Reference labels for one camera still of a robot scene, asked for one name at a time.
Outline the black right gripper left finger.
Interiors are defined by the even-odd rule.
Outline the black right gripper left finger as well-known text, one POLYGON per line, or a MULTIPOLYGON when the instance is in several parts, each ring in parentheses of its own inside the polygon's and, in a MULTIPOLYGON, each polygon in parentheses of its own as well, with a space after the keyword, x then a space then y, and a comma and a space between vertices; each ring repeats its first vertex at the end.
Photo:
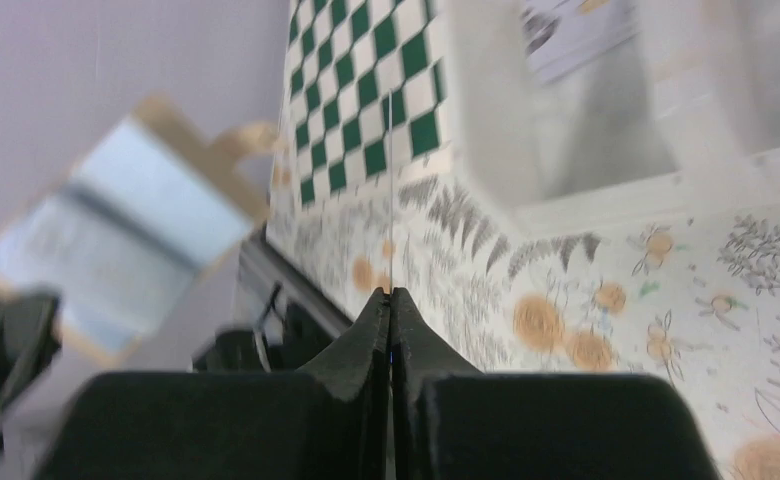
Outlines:
POLYGON ((381 479, 389 296, 277 373, 109 372, 78 392, 39 479, 381 479))

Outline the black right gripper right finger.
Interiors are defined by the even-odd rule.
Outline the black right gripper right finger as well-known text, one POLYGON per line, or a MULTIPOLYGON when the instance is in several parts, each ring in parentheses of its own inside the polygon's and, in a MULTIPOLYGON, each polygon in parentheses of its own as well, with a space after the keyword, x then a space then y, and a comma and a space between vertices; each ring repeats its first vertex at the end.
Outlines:
POLYGON ((391 296, 401 479, 715 479, 695 419, 645 374, 485 373, 391 296))

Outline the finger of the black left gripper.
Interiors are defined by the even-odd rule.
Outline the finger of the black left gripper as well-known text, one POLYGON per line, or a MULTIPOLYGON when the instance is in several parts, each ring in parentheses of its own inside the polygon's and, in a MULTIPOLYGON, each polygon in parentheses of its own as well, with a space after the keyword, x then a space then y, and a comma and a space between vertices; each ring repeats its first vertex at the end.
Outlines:
POLYGON ((60 298, 49 292, 0 297, 0 410, 15 401, 60 350, 60 298))

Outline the beige leather card holder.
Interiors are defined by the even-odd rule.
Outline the beige leather card holder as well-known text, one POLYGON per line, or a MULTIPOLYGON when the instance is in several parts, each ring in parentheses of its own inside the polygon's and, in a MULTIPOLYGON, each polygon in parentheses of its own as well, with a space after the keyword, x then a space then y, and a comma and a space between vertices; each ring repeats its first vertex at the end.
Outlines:
POLYGON ((57 292, 59 341, 121 363, 267 220, 237 167, 286 148, 268 122, 207 141, 167 97, 145 98, 0 229, 0 294, 57 292))

